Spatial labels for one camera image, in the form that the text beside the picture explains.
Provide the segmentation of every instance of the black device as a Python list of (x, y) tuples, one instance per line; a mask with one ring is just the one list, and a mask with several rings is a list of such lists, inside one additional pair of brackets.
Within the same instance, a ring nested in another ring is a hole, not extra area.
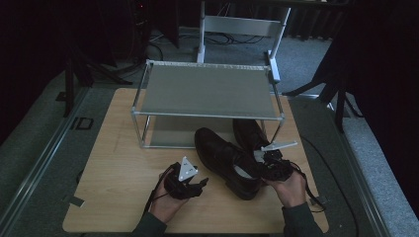
[[(182, 164), (176, 162), (170, 165), (166, 171), (160, 176), (156, 187), (151, 192), (147, 203), (145, 204), (143, 215), (147, 212), (154, 200), (161, 198), (166, 195), (170, 195), (176, 199), (194, 198), (201, 195), (203, 187), (207, 185), (209, 178), (201, 180), (198, 184), (190, 185), (189, 183), (198, 173), (197, 167), (193, 166), (185, 156), (182, 160)], [(164, 180), (164, 189), (167, 191), (166, 195), (156, 197), (156, 191)]]
[(203, 187), (207, 185), (209, 178), (201, 180), (198, 184), (189, 184), (194, 176), (182, 179), (181, 164), (176, 162), (171, 166), (173, 171), (169, 173), (164, 181), (164, 189), (176, 199), (186, 199), (199, 197), (203, 192)]
[(263, 155), (263, 163), (259, 163), (258, 171), (261, 177), (270, 181), (285, 181), (294, 171), (289, 160), (282, 158), (281, 151), (266, 151)]

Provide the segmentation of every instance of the metal frame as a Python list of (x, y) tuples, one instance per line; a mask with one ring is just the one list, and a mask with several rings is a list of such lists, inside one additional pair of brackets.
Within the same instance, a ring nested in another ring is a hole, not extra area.
[[(146, 61), (146, 66), (145, 66), (145, 69), (144, 69), (143, 74), (141, 76), (141, 79), (140, 79), (140, 82), (139, 82), (139, 85), (138, 85), (138, 88), (137, 88), (137, 92), (136, 92), (136, 95), (135, 95), (135, 99), (133, 101), (132, 108), (131, 108), (131, 118), (132, 118), (132, 121), (133, 121), (133, 124), (134, 124), (134, 127), (135, 127), (135, 131), (136, 131), (136, 134), (137, 134), (137, 137), (138, 137), (139, 146), (140, 147), (144, 147), (144, 148), (182, 148), (182, 149), (185, 149), (185, 148), (195, 148), (195, 147), (189, 147), (189, 146), (188, 147), (185, 147), (185, 146), (156, 146), (156, 145), (151, 145), (151, 144), (150, 145), (147, 145), (146, 144), (145, 139), (146, 139), (148, 128), (150, 126), (151, 116), (197, 117), (197, 116), (194, 116), (194, 115), (183, 115), (183, 114), (181, 114), (181, 115), (172, 115), (172, 114), (144, 113), (141, 110), (138, 110), (137, 109), (137, 105), (138, 105), (138, 102), (139, 102), (139, 97), (140, 97), (141, 89), (143, 88), (143, 83), (145, 81), (145, 78), (147, 76), (147, 73), (151, 73), (153, 64), (156, 64), (156, 65), (157, 64), (158, 65), (167, 65), (167, 64), (169, 64), (169, 65), (182, 65), (182, 66), (199, 65), (198, 63), (191, 63), (191, 62), (162, 62), (162, 61), (154, 61), (154, 60), (147, 60)], [(211, 66), (221, 65), (222, 66), (224, 64), (208, 64), (208, 65), (211, 65)], [(233, 67), (252, 67), (252, 66), (243, 66), (243, 65), (228, 65), (228, 66), (233, 66)], [(279, 116), (278, 117), (276, 117), (276, 118), (249, 118), (249, 117), (205, 116), (205, 117), (201, 117), (201, 118), (258, 119), (258, 120), (261, 121), (261, 124), (262, 124), (263, 129), (265, 127), (264, 124), (263, 124), (263, 121), (264, 120), (278, 120), (279, 121), (278, 128), (275, 131), (275, 133), (274, 133), (274, 135), (272, 137), (272, 140), (271, 140), (271, 142), (273, 142), (275, 140), (275, 138), (277, 137), (277, 135), (278, 135), (281, 127), (283, 126), (283, 124), (285, 122), (285, 119), (286, 119), (286, 116), (285, 116), (283, 107), (281, 105), (280, 95), (279, 95), (278, 89), (277, 89), (277, 87), (275, 85), (275, 82), (273, 80), (269, 80), (269, 82), (270, 82), (270, 84), (271, 84), (271, 86), (273, 87), (273, 90), (274, 90), (274, 93), (273, 94), (275, 95), (277, 106), (278, 106), (278, 110), (279, 110)], [(145, 120), (145, 123), (144, 123), (144, 128), (142, 129), (142, 134), (140, 132), (140, 126), (139, 126), (138, 121), (136, 119), (136, 117), (138, 117), (138, 116), (146, 116), (146, 120)]]
[(206, 16), (206, 3), (201, 2), (201, 20), (200, 20), (200, 47), (198, 49), (197, 62), (203, 63), (206, 53), (205, 33), (229, 33), (237, 35), (251, 35), (259, 37), (275, 38), (274, 45), (268, 50), (268, 60), (271, 66), (271, 73), (276, 83), (281, 81), (280, 71), (275, 59), (291, 8), (286, 8), (286, 13), (279, 21), (267, 21), (257, 19), (230, 18), (219, 16)]

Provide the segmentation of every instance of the glass shelf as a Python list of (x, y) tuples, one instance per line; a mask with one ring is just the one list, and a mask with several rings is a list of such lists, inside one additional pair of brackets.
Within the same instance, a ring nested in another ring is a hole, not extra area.
[[(131, 111), (141, 146), (193, 148), (202, 126), (229, 136), (231, 119), (282, 121), (269, 75), (269, 66), (148, 60)], [(146, 117), (142, 136), (138, 117)]]

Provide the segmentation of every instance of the handheld controller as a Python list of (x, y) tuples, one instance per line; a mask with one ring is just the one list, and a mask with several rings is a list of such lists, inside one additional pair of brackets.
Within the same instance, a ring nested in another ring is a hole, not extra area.
[(164, 189), (172, 198), (185, 199), (201, 195), (209, 178), (201, 180), (198, 184), (189, 184), (198, 174), (198, 170), (188, 161), (187, 157), (183, 158), (182, 164), (176, 162), (171, 165), (171, 168), (173, 171), (167, 175), (164, 181)]
[(263, 155), (263, 162), (259, 163), (261, 177), (270, 181), (285, 181), (293, 173), (293, 166), (289, 160), (282, 158), (280, 150), (266, 151)]

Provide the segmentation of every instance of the shoe sole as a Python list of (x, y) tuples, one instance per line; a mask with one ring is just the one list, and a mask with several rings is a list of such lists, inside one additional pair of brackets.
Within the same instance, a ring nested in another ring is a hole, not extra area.
[(239, 198), (241, 198), (241, 199), (244, 199), (244, 200), (250, 200), (250, 199), (253, 199), (257, 194), (258, 194), (258, 192), (259, 192), (259, 190), (258, 191), (255, 191), (255, 192), (253, 192), (253, 193), (248, 193), (248, 192), (244, 192), (244, 191), (242, 191), (242, 190), (240, 190), (240, 189), (237, 189), (237, 187), (235, 187), (234, 186), (234, 184), (230, 181), (230, 180), (228, 180), (228, 178), (227, 177), (225, 177), (223, 174), (221, 174), (221, 173), (219, 173), (218, 171), (216, 171), (216, 170), (214, 170), (208, 163), (207, 163), (207, 161), (206, 161), (206, 159), (204, 159), (203, 157), (204, 157), (204, 155), (203, 154), (201, 154), (201, 152), (200, 152), (200, 147), (199, 147), (200, 145), (199, 145), (199, 142), (197, 142), (197, 139), (195, 138), (195, 147), (197, 148), (197, 153), (198, 153), (198, 156), (200, 157), (200, 160), (201, 160), (201, 162), (204, 164), (204, 166), (205, 167), (207, 167), (207, 169), (209, 169), (211, 172), (213, 172), (213, 173), (215, 173), (215, 174), (217, 174), (217, 175), (219, 175), (220, 177), (222, 177), (224, 180), (225, 180), (225, 185), (229, 188), (229, 189), (231, 189), (233, 192), (234, 192), (234, 194), (235, 195), (237, 195)]

